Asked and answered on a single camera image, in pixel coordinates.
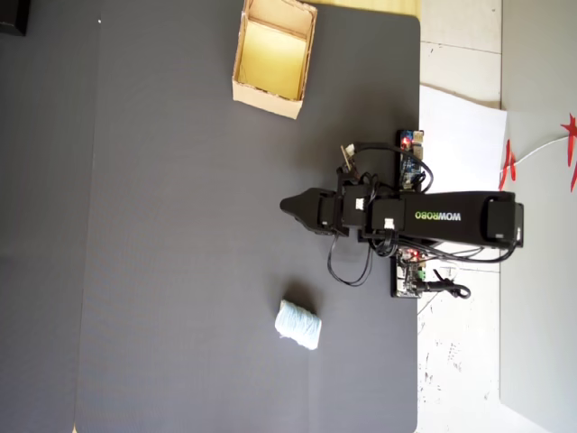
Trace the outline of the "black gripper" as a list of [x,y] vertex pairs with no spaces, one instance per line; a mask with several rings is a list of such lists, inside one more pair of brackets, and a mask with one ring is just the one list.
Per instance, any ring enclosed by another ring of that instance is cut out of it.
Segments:
[[366,177],[353,180],[341,176],[336,191],[307,189],[282,199],[279,207],[310,233],[347,237],[365,225],[370,194],[371,183]]

